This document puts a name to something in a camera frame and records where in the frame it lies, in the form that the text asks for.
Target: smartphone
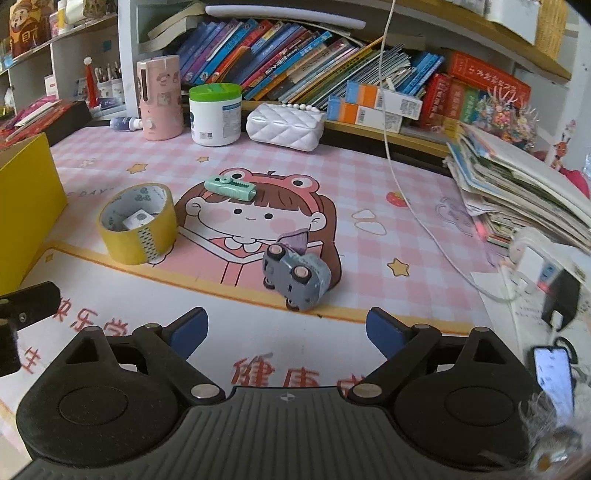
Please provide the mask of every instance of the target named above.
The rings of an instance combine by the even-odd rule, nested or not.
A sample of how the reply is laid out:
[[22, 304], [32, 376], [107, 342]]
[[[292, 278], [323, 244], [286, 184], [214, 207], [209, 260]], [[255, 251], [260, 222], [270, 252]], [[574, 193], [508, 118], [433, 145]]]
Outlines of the smartphone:
[[574, 414], [568, 350], [562, 346], [535, 346], [531, 350], [530, 361], [535, 379], [554, 404], [558, 426], [564, 425]]

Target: gray toy car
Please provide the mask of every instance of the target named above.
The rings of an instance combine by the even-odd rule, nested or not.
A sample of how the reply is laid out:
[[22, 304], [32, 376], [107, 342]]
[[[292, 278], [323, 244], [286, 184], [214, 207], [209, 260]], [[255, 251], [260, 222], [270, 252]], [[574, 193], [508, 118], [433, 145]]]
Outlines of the gray toy car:
[[330, 285], [330, 269], [317, 255], [300, 255], [281, 243], [267, 248], [262, 271], [265, 288], [281, 293], [289, 310], [312, 308]]

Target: yellow packing tape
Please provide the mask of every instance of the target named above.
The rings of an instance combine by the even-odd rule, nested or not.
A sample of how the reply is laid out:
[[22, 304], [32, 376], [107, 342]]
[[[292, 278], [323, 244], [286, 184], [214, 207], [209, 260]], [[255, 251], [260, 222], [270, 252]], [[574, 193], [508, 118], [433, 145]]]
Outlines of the yellow packing tape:
[[[128, 229], [124, 220], [143, 210], [152, 217], [145, 225]], [[177, 235], [173, 196], [166, 185], [144, 183], [119, 192], [97, 219], [100, 235], [113, 260], [139, 265], [167, 253]]]

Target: yellow box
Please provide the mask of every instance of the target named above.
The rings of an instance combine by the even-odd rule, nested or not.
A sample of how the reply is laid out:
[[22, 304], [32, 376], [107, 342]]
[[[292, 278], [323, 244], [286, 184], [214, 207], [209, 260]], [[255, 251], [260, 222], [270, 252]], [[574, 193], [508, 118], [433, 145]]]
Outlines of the yellow box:
[[66, 205], [45, 134], [0, 151], [0, 295], [18, 289]]

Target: white quilted bag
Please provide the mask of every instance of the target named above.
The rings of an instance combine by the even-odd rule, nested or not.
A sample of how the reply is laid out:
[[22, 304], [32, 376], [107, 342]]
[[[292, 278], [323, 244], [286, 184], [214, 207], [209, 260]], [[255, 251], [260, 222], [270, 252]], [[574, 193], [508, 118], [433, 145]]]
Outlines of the white quilted bag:
[[324, 130], [324, 114], [314, 110], [262, 103], [248, 115], [246, 131], [256, 142], [310, 152]]

